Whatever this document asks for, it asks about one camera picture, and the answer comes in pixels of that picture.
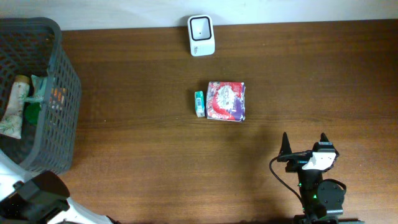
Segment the red purple tissue pack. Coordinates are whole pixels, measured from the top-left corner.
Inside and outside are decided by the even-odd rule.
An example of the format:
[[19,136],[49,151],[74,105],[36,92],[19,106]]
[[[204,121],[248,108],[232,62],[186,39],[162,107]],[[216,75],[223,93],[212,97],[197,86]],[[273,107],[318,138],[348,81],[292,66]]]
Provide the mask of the red purple tissue pack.
[[221,121],[245,120],[245,83],[209,82],[206,93],[206,117]]

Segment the small teal gum box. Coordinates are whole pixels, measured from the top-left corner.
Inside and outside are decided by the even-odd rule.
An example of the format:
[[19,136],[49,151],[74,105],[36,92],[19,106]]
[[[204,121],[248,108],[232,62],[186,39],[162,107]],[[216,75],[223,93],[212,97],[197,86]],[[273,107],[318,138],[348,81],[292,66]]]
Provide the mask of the small teal gum box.
[[199,118],[206,116],[204,94],[202,91],[195,92],[195,112]]

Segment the orange small tissue pack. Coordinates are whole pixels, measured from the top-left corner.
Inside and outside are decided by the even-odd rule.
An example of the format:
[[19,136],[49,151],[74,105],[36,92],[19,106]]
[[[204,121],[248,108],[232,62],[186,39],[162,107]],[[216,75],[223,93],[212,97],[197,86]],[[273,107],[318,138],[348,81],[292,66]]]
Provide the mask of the orange small tissue pack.
[[65,97],[67,93],[68,91],[66,88],[53,88],[49,98],[51,108],[55,110],[62,110],[65,106]]

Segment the teal wet wipes pack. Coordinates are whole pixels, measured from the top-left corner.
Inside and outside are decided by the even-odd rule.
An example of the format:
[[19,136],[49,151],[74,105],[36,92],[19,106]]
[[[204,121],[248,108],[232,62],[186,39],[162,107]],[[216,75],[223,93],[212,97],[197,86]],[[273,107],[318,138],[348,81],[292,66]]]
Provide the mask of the teal wet wipes pack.
[[44,100],[48,77],[38,77],[35,75],[31,75],[31,79],[34,87],[34,92],[32,96],[25,97],[24,102],[40,103]]

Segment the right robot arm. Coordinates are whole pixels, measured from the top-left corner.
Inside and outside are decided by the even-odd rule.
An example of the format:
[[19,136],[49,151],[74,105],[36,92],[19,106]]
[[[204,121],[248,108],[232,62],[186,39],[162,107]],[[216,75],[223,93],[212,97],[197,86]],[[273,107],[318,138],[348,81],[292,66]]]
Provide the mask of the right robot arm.
[[[302,205],[303,215],[294,216],[294,223],[362,223],[358,219],[339,219],[343,214],[347,187],[338,180],[323,178],[323,173],[333,168],[339,155],[325,133],[321,133],[320,140],[311,150],[302,152],[293,152],[287,134],[283,134],[279,154],[270,161],[269,168],[274,177],[293,192]],[[298,192],[272,170],[275,161],[286,164],[286,173],[298,175]]]

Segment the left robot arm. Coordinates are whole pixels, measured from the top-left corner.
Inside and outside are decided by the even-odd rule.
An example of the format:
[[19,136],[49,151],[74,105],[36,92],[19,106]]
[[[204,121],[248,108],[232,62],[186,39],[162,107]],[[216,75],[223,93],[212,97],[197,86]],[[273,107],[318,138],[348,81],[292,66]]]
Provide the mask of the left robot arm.
[[1,153],[1,224],[120,224],[75,202],[52,171],[34,175]]

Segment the white barcode scanner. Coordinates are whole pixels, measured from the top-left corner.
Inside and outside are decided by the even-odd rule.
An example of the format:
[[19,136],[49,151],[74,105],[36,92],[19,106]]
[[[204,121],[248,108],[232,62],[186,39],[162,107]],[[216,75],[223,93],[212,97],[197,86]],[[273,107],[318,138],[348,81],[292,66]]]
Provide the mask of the white barcode scanner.
[[195,15],[187,20],[190,53],[194,57],[212,55],[215,52],[213,21],[209,15]]

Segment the green lid jar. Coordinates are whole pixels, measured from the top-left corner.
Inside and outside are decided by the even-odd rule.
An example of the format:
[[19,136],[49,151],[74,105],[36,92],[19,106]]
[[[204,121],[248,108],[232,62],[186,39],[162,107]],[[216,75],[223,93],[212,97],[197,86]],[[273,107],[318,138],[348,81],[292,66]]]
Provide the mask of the green lid jar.
[[31,103],[26,107],[24,111],[24,117],[28,123],[37,125],[40,111],[40,103]]

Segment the white floral tube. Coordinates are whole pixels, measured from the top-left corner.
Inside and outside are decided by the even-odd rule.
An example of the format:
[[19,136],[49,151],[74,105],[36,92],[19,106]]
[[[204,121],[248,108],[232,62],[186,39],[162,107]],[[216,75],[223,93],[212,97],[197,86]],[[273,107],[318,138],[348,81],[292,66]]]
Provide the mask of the white floral tube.
[[6,112],[1,120],[1,134],[21,139],[23,110],[25,99],[29,94],[30,78],[24,75],[17,75],[12,84]]

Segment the grey plastic mesh basket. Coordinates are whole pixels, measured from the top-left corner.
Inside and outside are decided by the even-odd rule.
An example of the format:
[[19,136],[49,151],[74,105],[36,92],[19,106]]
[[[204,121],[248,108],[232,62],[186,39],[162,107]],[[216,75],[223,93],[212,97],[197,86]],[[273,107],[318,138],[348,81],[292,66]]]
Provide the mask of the grey plastic mesh basket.
[[37,124],[24,121],[20,139],[1,136],[1,150],[23,169],[56,174],[72,164],[81,81],[62,48],[59,25],[45,17],[1,19],[1,113],[16,75],[46,78]]

